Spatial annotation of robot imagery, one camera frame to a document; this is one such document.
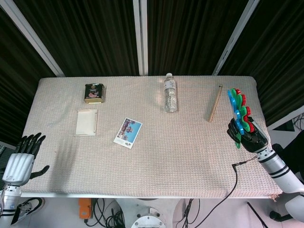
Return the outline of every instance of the floor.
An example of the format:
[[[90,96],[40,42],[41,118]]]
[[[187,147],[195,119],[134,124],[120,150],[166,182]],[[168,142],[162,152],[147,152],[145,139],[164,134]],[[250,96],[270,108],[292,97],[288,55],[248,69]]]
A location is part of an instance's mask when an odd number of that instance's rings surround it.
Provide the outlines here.
[[[283,147],[287,146],[299,133],[269,131],[272,144],[280,143]],[[290,194],[283,194],[274,202],[271,199],[227,199],[217,207],[214,212],[206,219],[200,228],[262,228],[261,222],[247,205],[250,202],[262,220],[269,228],[304,228],[304,223],[294,219],[284,222],[275,222],[269,218],[269,212],[274,210],[282,215],[287,214],[284,204],[293,197]],[[198,219],[190,225],[194,228],[201,219],[220,201],[220,199],[201,199],[201,207]],[[106,199],[105,206],[119,209],[114,199]],[[182,217],[187,199],[182,199],[178,203],[173,218],[173,227],[176,221]],[[45,206],[36,214],[28,216],[20,223],[13,225],[15,228],[85,228],[83,220],[78,217],[78,199],[74,198],[46,198]],[[193,221],[197,214],[198,200],[192,203],[189,213],[189,221]]]

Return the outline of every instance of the wire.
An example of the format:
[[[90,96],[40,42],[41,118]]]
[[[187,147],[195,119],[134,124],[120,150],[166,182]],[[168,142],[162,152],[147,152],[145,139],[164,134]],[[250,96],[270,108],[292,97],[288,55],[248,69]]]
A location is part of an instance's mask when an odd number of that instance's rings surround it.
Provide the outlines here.
[[[299,129],[300,131],[303,130],[303,128],[302,128],[302,120],[304,120],[304,113],[298,115],[297,117],[295,117],[295,118],[293,119],[293,125],[294,125],[297,129]]]
[[[209,214],[195,228],[199,227],[209,217],[209,215],[214,211],[214,209],[217,208],[218,205],[220,205],[222,202],[224,202],[231,195],[231,193],[233,193],[234,189],[236,189],[236,186],[238,184],[238,182],[237,182],[238,181],[238,175],[237,175],[238,173],[237,173],[237,169],[235,168],[235,166],[232,165],[232,167],[233,167],[234,172],[236,173],[236,183],[234,184],[234,187],[232,188],[230,193],[221,202],[219,202],[217,205],[215,205],[215,207],[209,212]]]
[[[185,219],[185,221],[184,221],[182,227],[183,228],[188,228],[188,224],[189,224],[188,215],[189,215],[189,212],[190,212],[190,209],[191,209],[191,206],[192,206],[192,201],[193,201],[193,199],[189,200],[188,205],[186,206],[186,209],[184,211],[183,218],[180,221],[178,221],[178,223],[176,223],[175,228],[177,228],[177,225],[180,222],[182,222],[184,219]]]
[[[193,222],[189,222],[189,224],[193,224],[193,223],[196,221],[196,219],[197,219],[198,216],[199,216],[199,212],[200,212],[200,199],[199,199],[199,209],[198,209],[198,213],[196,214],[196,217],[195,217],[195,219],[193,220]]]
[[[101,220],[101,219],[103,218],[103,216],[104,216],[104,211],[105,211],[105,201],[104,201],[104,199],[102,199],[102,200],[103,200],[103,209],[102,209],[102,210],[100,209],[100,206],[99,206],[99,203],[98,203],[98,199],[96,199],[96,200],[94,201],[94,203],[93,203],[93,215],[94,215],[94,217],[95,217],[95,219],[96,219],[96,223],[94,223],[94,224],[92,224],[92,225],[89,225],[89,224],[87,223],[87,222],[88,222],[88,219],[85,219],[85,220],[84,220],[85,224],[86,224],[88,227],[93,227],[93,226],[95,226],[95,225],[98,223],[98,224],[100,224],[102,227],[106,228],[106,226],[103,225],[103,224],[100,222],[100,220]],[[99,209],[99,211],[100,211],[100,213],[101,213],[100,218],[97,218],[97,215],[96,215],[96,210],[95,210],[96,205],[98,206],[98,209]]]
[[[105,212],[107,208],[114,202],[114,200],[109,203],[109,205],[105,208],[105,201],[103,200],[103,208],[101,209],[98,199],[96,199],[93,203],[93,215],[96,219],[96,222],[92,225],[88,224],[88,219],[85,219],[84,222],[88,227],[93,227],[97,224],[101,225],[104,228],[125,228],[124,226],[124,220],[123,220],[123,211],[120,209],[117,213],[114,214],[114,209],[111,209],[111,215],[109,217],[105,217]],[[98,207],[98,210],[100,212],[100,217],[97,217],[96,214],[96,205]]]
[[[259,214],[256,212],[256,210],[253,208],[253,206],[249,202],[247,202],[247,205],[250,207],[250,209],[256,215],[256,217],[258,218],[258,220],[260,220],[260,222],[262,223],[262,226],[264,228],[268,228],[268,226],[266,225],[266,223],[262,220],[262,218],[259,216]]]
[[[250,159],[248,159],[248,160],[246,160],[246,161],[242,161],[242,162],[239,162],[239,163],[232,164],[232,168],[233,168],[234,172],[236,173],[236,182],[235,182],[232,190],[230,191],[230,193],[221,202],[219,202],[217,205],[215,205],[215,207],[209,212],[209,214],[195,228],[199,227],[208,218],[208,216],[214,211],[214,209],[217,208],[218,205],[220,205],[222,202],[224,202],[233,193],[233,191],[236,189],[236,186],[238,184],[238,182],[237,182],[238,181],[237,166],[243,165],[243,164],[245,164],[245,163],[247,163],[247,162],[249,162],[251,160],[254,160],[255,158],[257,158],[257,155],[254,156],[254,157],[252,157],[252,158],[250,158]]]

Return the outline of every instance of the wooden stick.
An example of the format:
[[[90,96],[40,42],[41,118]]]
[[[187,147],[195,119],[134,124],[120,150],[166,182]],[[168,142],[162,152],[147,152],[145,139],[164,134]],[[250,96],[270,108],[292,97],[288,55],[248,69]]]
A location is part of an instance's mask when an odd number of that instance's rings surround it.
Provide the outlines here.
[[[219,85],[219,87],[218,87],[217,98],[215,99],[215,102],[214,102],[214,105],[213,105],[213,107],[212,107],[212,111],[211,111],[211,113],[210,113],[210,117],[209,117],[208,122],[211,122],[211,121],[212,121],[212,117],[213,117],[214,111],[215,111],[215,109],[216,109],[216,107],[217,107],[217,104],[218,104],[218,101],[219,101],[219,96],[220,96],[220,93],[222,92],[222,88],[223,88],[223,85]]]

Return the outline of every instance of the white frame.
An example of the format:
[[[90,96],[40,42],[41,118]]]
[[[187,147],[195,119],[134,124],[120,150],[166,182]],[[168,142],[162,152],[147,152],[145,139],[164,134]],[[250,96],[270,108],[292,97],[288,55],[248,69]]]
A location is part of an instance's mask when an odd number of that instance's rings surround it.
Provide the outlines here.
[[[218,75],[219,71],[221,70],[224,63],[226,62],[231,50],[233,49],[234,45],[236,44],[236,42],[237,42],[239,36],[241,35],[245,25],[249,21],[252,13],[256,9],[259,2],[260,2],[260,0],[249,0],[248,1],[241,17],[238,20],[238,23],[237,23],[236,27],[234,28],[234,30],[233,30],[233,32],[230,36],[230,39],[228,40],[228,42],[226,44],[226,47],[225,47],[221,57],[219,58],[219,61],[216,65],[212,75],[215,75],[215,76]]]
[[[281,126],[282,124],[286,123],[287,121],[290,121],[292,119],[294,119],[295,117],[297,117],[298,115],[304,113],[304,105],[296,110],[294,110],[293,112],[291,112],[290,114],[284,116],[282,119],[276,121],[275,123],[269,125],[267,127],[267,130],[273,130],[279,126]]]
[[[29,22],[25,19],[21,11],[18,9],[13,0],[0,0],[0,6],[8,14],[8,16],[15,23],[20,32],[30,42],[33,48],[38,52],[41,58],[45,61],[51,71],[57,77],[65,77],[61,68],[54,60],[46,46],[42,43],[34,29],[31,27]]]
[[[139,75],[148,75],[147,0],[133,0]]]

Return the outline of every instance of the orange device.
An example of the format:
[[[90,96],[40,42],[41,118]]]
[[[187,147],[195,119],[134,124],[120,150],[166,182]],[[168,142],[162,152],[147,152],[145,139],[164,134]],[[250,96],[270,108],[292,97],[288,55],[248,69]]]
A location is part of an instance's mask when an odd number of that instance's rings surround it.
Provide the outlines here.
[[[92,216],[92,199],[91,198],[79,198],[79,217],[81,219],[90,219]]]

